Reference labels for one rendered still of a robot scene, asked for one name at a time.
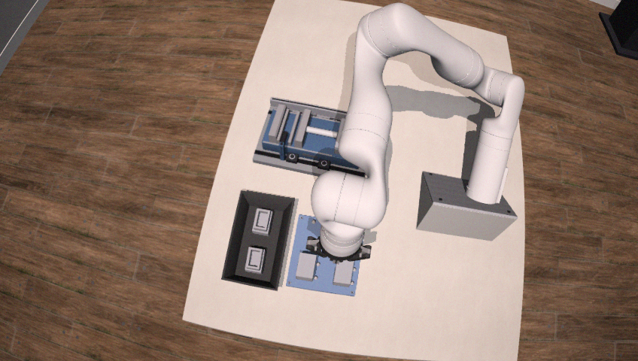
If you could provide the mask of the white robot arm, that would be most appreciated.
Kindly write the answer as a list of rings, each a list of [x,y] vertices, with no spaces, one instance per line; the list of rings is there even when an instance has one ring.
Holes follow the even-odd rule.
[[[385,157],[393,110],[382,75],[388,58],[410,51],[430,55],[440,77],[502,108],[499,116],[482,120],[466,186],[471,199],[500,203],[524,100],[523,79],[487,67],[474,49],[413,7],[386,5],[358,24],[351,99],[339,140],[340,156],[364,170],[367,177],[325,171],[311,190],[311,207],[321,224],[321,244],[334,256],[355,253],[365,229],[375,228],[385,216]]]

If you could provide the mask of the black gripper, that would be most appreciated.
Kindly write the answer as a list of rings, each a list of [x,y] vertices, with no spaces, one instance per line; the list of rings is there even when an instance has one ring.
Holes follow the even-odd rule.
[[[307,244],[306,244],[306,250],[309,250],[312,253],[317,254],[318,256],[322,256],[323,258],[328,256],[330,258],[330,261],[333,261],[333,263],[335,263],[335,264],[339,264],[340,262],[343,262],[344,260],[347,260],[347,261],[351,262],[351,261],[357,261],[357,260],[362,260],[362,259],[370,259],[371,249],[372,249],[371,245],[364,245],[363,246],[363,244],[361,244],[360,248],[355,253],[351,254],[350,256],[340,257],[340,256],[334,256],[334,255],[328,253],[323,248],[323,246],[321,244],[320,236],[318,238],[314,238],[312,236],[308,236],[308,240],[307,240]],[[322,250],[322,252],[321,252],[321,250]],[[332,259],[334,259],[334,260],[332,260]]]

